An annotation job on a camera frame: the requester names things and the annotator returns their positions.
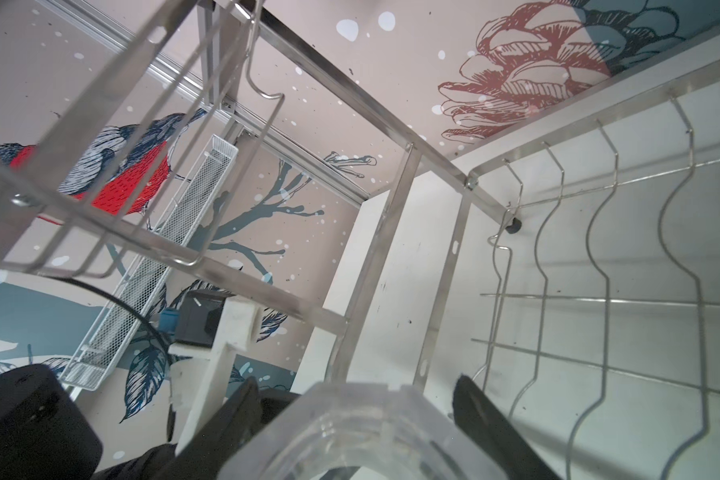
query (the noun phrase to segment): metal mesh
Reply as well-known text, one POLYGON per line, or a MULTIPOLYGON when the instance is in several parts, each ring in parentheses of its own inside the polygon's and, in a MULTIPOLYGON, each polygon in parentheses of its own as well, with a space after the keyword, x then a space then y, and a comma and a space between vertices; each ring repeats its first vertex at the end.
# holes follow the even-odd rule
MULTIPOLYGON (((197 161, 200 168, 194 172, 194 178, 184 182, 176 192, 155 232, 177 244, 186 245, 218 194, 236 155, 236 147, 213 135, 197 161)), ((141 257, 128 269, 115 295, 146 316, 156 302, 169 271, 165 264, 141 257)), ((97 389, 120 360, 138 325, 138 320, 124 309, 112 303, 105 305, 77 348, 61 381, 83 389, 97 389)))

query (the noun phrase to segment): horizontal wire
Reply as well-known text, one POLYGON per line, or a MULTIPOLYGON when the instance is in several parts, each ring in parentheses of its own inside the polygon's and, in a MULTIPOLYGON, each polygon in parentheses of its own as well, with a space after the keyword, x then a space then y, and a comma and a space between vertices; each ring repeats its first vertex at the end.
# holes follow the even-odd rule
MULTIPOLYGON (((566 296, 566 295, 531 295, 528 293, 500 293, 499 296, 504 298, 523 298, 531 300, 575 300, 577 302, 605 302, 604 297, 598 296, 566 296)), ((496 293, 481 293, 480 296, 496 297, 496 293)), ((611 303, 636 303, 643 305, 664 305, 664 306, 697 306, 697 302, 687 302, 682 300, 652 300, 652 299, 627 299, 627 298, 611 298, 611 303)), ((703 302, 704 306, 720 306, 720 302, 703 302)))
MULTIPOLYGON (((696 168, 709 167, 714 164, 720 164, 720 158, 710 160, 707 162, 698 163, 698 164, 696 164, 696 168)), ((632 180, 625 180, 623 182, 618 182, 615 186, 620 187, 622 185, 636 184, 636 183, 642 182, 644 180, 652 180, 653 178, 665 177, 667 175, 678 174, 680 172, 684 172, 684 171, 688 171, 688 170, 690 170, 690 167, 675 168, 674 170, 667 170, 667 171, 661 172, 660 174, 652 174, 652 175, 647 175, 645 177, 633 178, 632 180)), ((563 195, 562 197, 545 198, 544 200, 537 200, 535 202, 529 202, 527 204, 522 204, 520 206, 520 208, 525 208, 526 206, 536 206, 536 205, 548 204, 549 202, 556 202, 558 198, 578 197, 579 195, 593 194, 595 192, 601 192, 601 191, 609 190, 611 188, 614 188, 613 184, 606 185, 605 187, 588 188, 586 190, 581 190, 578 192, 574 192, 572 194, 563 195)))
MULTIPOLYGON (((470 340, 472 342, 483 343, 485 345, 491 344, 490 341, 482 340, 482 339, 474 339, 473 338, 470 340)), ((505 349, 505 350, 513 350, 515 352, 520 352, 520 353, 527 353, 528 355, 533 355, 533 356, 539 355, 544 358, 548 358, 548 359, 552 359, 552 360, 560 360, 562 362, 576 363, 577 365, 587 366, 592 369, 597 369, 597 370, 603 369, 603 365, 600 363, 597 363, 597 362, 588 362, 587 360, 579 360, 579 359, 575 359, 575 358, 572 358, 569 356, 556 355, 554 353, 537 352, 536 350, 525 349, 525 348, 522 348, 519 346, 508 345, 506 343, 500 343, 500 342, 493 342, 493 345, 496 348, 501 348, 501 349, 505 349)), ((478 370, 478 373, 475 376, 479 375, 484 370, 484 368, 485 368, 485 365, 482 365, 480 367, 480 370, 478 370)), ((664 384, 672 385, 672 386, 680 386, 680 387, 687 388, 687 389, 700 390, 700 391, 704 391, 704 392, 708 392, 708 393, 715 393, 717 395, 720 395, 719 389, 711 389, 711 388, 702 389, 698 385, 694 385, 693 383, 689 383, 689 382, 683 382, 681 380, 667 379, 667 378, 664 378, 661 376, 651 375, 649 373, 636 372, 634 370, 622 369, 622 368, 614 367, 614 366, 608 366, 607 369, 609 372, 619 373, 621 375, 631 376, 631 377, 634 377, 637 379, 649 380, 652 382, 664 383, 664 384)))

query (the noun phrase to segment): black cylinder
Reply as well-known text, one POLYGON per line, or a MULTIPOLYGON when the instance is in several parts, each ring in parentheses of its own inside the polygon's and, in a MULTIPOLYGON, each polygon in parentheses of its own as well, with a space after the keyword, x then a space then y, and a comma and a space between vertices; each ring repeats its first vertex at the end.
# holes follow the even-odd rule
POLYGON ((45 365, 0 375, 0 479, 88 479, 101 441, 45 365))

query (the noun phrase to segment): oval hole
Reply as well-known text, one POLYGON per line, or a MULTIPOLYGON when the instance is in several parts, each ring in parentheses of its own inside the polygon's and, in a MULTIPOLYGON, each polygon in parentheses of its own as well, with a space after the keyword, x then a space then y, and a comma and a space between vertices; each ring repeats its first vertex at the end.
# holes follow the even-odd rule
POLYGON ((165 30, 165 27, 162 25, 159 27, 155 27, 155 29, 150 33, 150 36, 146 39, 150 41, 150 43, 160 43, 161 40, 163 40, 168 33, 167 30, 165 30))

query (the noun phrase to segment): pine cone illustration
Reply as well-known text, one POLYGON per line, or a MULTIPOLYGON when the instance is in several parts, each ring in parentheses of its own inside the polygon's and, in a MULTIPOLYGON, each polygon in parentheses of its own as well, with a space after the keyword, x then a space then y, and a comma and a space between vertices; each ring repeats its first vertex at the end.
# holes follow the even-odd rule
POLYGON ((680 43, 671 8, 647 0, 552 0, 519 6, 483 26, 468 82, 439 86, 458 128, 443 137, 472 144, 680 43))

